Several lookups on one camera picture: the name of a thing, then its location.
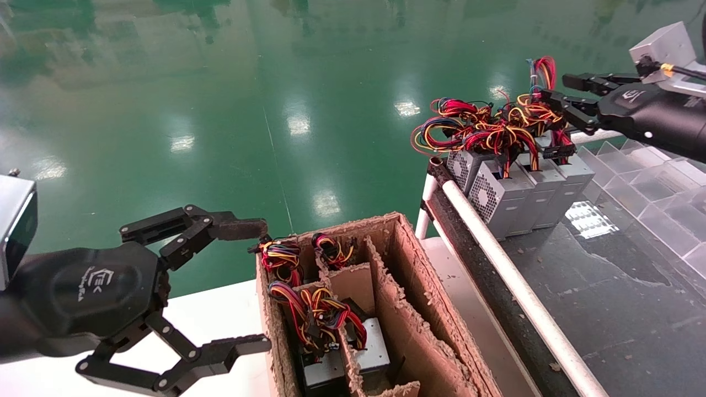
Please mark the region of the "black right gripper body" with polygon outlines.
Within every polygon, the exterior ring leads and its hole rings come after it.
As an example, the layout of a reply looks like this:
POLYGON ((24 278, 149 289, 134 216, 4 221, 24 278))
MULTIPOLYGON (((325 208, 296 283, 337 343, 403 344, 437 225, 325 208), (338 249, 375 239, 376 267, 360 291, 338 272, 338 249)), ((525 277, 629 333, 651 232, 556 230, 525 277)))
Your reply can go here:
POLYGON ((597 102, 602 129, 704 163, 705 103, 701 97, 631 83, 597 102))

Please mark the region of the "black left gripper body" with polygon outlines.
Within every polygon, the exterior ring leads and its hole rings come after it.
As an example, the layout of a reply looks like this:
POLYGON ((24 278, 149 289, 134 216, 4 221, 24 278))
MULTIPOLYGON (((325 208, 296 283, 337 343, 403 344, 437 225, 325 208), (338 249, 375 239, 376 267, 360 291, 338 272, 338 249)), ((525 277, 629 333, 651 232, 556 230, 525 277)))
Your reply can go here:
POLYGON ((164 263, 138 244, 26 256, 2 291, 2 359, 71 357, 120 341, 165 307, 169 291, 164 263))

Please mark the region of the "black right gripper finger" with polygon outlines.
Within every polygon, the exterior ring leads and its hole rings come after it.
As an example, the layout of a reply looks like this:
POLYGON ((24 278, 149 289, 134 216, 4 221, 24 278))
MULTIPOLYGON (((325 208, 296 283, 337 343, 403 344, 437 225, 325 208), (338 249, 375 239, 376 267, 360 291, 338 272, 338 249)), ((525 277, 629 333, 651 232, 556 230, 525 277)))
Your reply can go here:
POLYGON ((596 99, 567 96, 549 89, 540 89, 539 99, 570 126, 588 135, 592 136, 602 128, 602 123, 598 120, 598 100, 596 99))
POLYGON ((632 83, 641 83, 640 76, 636 74, 608 73, 608 74, 565 74, 562 83, 566 88, 581 92, 590 92, 598 96, 605 96, 620 86, 632 83))

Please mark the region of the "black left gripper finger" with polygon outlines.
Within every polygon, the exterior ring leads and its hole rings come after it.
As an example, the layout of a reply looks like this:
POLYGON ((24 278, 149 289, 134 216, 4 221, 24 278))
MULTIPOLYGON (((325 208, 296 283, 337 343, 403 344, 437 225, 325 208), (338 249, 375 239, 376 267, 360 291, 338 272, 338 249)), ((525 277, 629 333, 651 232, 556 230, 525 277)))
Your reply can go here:
POLYGON ((102 341, 76 365, 76 372, 99 386, 149 396, 181 396, 202 378, 229 373, 240 357, 268 352, 271 347, 263 334, 227 337, 197 347, 156 312, 102 341), (134 346, 149 331, 179 355, 172 368, 156 373, 111 362, 119 350, 134 346))
POLYGON ((239 219, 231 211, 209 212, 195 205, 124 224, 122 242, 143 246, 169 239, 159 256, 166 268, 176 271, 214 240, 260 239, 268 232, 263 218, 239 219))

